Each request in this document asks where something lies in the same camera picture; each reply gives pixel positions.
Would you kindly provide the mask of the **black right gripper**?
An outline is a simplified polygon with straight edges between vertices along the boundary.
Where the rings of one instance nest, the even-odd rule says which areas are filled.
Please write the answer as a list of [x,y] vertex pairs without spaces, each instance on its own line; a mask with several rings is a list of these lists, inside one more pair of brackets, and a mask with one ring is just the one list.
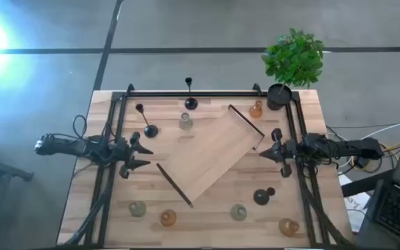
[[282,165],[281,176],[283,178],[288,178],[292,174],[292,168],[290,164],[287,163],[287,159],[293,159],[299,172],[304,175],[305,165],[303,158],[299,155],[297,142],[295,140],[286,140],[285,142],[282,142],[281,139],[283,134],[279,128],[275,128],[272,131],[271,137],[274,141],[273,145],[268,149],[261,151],[259,156],[273,160],[275,163],[280,163]]

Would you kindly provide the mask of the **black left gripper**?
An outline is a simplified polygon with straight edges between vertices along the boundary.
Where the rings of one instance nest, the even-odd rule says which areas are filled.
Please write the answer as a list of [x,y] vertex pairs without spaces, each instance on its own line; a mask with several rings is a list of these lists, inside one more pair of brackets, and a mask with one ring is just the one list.
[[129,141],[124,137],[118,139],[115,145],[115,157],[118,161],[123,161],[124,164],[119,168],[119,175],[122,178],[128,178],[129,172],[134,171],[138,167],[150,164],[147,160],[135,159],[134,152],[142,154],[153,154],[153,151],[143,147],[140,142],[140,133],[134,132]]

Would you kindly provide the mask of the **tall black candlestick holder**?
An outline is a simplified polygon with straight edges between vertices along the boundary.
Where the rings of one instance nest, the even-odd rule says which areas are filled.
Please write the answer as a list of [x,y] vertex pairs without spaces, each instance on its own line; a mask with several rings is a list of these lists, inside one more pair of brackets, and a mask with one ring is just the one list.
[[198,101],[192,96],[192,93],[191,93],[192,78],[187,77],[185,79],[185,83],[188,87],[188,94],[189,94],[189,97],[185,100],[185,107],[188,110],[195,110],[198,106]]
[[144,128],[144,134],[147,138],[154,138],[158,134],[158,127],[156,125],[150,124],[144,114],[144,106],[141,103],[138,103],[135,106],[135,109],[141,114],[143,120],[146,123],[146,127]]

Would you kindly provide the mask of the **short black candle holder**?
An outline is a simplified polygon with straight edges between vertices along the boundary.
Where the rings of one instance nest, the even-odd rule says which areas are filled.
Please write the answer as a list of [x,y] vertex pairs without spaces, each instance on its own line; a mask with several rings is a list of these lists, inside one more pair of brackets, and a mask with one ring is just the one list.
[[259,206],[267,205],[270,198],[276,194],[274,187],[268,187],[266,190],[257,189],[253,194],[253,200]]

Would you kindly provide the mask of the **clear ribbed glass candle holder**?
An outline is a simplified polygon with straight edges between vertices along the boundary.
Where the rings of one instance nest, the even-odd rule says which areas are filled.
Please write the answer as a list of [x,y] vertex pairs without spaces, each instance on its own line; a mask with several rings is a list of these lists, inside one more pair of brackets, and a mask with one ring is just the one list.
[[180,129],[182,129],[184,131],[188,131],[193,127],[193,121],[187,112],[183,112],[181,114],[181,118],[179,121],[179,127],[180,127]]

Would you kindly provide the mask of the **amber ribbed glass candle holder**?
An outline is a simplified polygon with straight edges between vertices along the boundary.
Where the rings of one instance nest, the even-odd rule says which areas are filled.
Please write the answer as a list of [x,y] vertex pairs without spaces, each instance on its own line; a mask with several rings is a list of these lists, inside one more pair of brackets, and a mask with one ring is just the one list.
[[300,225],[293,219],[282,218],[282,220],[278,223],[278,228],[283,235],[287,237],[294,237],[299,231]]
[[249,109],[249,115],[252,118],[260,118],[262,117],[263,109],[262,109],[263,103],[261,100],[255,101],[255,103],[250,107]]
[[176,212],[172,209],[166,209],[160,214],[160,223],[164,227],[170,227],[175,225],[177,220]]

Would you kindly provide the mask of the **large clear glass vase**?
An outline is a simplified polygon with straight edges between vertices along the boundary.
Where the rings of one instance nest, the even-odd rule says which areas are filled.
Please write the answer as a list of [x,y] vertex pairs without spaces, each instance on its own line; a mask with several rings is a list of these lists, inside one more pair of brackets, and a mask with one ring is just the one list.
[[235,204],[230,209],[230,216],[234,221],[242,222],[247,218],[247,209],[242,204]]

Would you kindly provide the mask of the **black plant pot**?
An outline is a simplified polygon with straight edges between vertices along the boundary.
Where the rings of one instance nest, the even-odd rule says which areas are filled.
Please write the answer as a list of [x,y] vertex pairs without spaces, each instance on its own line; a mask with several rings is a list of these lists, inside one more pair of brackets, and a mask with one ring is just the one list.
[[292,91],[288,86],[280,83],[273,84],[267,91],[267,107],[270,110],[280,110],[290,102],[291,98]]

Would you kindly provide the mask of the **wooden shelf riser black legs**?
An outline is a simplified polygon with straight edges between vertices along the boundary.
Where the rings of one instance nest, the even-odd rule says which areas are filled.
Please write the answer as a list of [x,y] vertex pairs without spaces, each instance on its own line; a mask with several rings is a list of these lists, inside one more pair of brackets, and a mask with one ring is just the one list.
[[177,147],[156,166],[189,207],[265,134],[235,106]]

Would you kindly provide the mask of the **black flat bar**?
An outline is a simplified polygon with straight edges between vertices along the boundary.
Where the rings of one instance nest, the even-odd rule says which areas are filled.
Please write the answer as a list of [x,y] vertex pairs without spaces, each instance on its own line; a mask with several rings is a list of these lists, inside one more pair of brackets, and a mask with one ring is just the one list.
[[343,197],[351,197],[362,192],[374,190],[379,181],[392,178],[393,173],[394,170],[390,169],[380,174],[344,184],[341,186]]

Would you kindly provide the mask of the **white paper sheet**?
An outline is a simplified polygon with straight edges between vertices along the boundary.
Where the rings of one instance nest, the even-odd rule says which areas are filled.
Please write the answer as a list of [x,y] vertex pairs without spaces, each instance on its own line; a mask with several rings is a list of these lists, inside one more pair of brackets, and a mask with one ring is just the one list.
[[344,202],[349,215],[351,230],[358,233],[369,204],[370,196],[363,192],[350,197],[345,197]]

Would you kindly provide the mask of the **green leafy plant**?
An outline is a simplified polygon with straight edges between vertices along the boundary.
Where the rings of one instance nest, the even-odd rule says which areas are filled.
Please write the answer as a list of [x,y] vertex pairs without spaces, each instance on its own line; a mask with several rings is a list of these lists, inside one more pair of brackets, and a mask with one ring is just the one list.
[[305,87],[319,81],[323,70],[324,43],[314,34],[290,29],[268,46],[261,60],[265,74],[283,87]]

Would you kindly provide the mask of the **black metal table frame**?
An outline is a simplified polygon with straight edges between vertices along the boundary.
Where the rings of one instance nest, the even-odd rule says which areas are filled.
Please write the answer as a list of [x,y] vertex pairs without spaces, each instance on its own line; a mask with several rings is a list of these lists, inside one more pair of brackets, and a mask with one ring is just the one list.
[[[165,160],[172,149],[185,144],[193,132],[179,128],[181,113],[189,112],[194,120],[194,132],[201,131],[226,110],[235,106],[250,119],[249,106],[261,99],[266,107],[266,97],[255,90],[199,91],[199,106],[193,113],[187,111],[184,101],[186,91],[133,90],[126,100],[122,135],[130,137],[134,131],[142,133],[145,123],[135,109],[142,103],[150,124],[155,124],[159,134],[154,139],[141,135],[140,143],[154,152],[139,154],[138,159],[152,162],[134,170],[128,179],[119,177],[118,164],[113,179],[104,243],[98,248],[107,249],[225,249],[225,248],[281,248],[309,247],[305,217],[302,208],[296,166],[292,175],[283,178],[280,164],[256,157],[254,150],[241,158],[190,208],[176,190],[163,178],[156,167]],[[64,245],[81,226],[89,213],[97,177],[97,167],[91,166],[72,178],[67,203],[56,244]],[[350,242],[354,236],[345,206],[339,176],[334,166],[318,167],[317,183],[324,207],[333,225]],[[253,202],[257,189],[273,187],[276,194],[265,206]],[[147,212],[143,217],[132,217],[128,205],[143,201]],[[229,210],[235,203],[244,205],[249,214],[242,222],[231,219]],[[176,223],[164,227],[159,222],[161,211],[176,212]],[[286,237],[278,229],[278,221],[290,218],[298,222],[295,237]]]

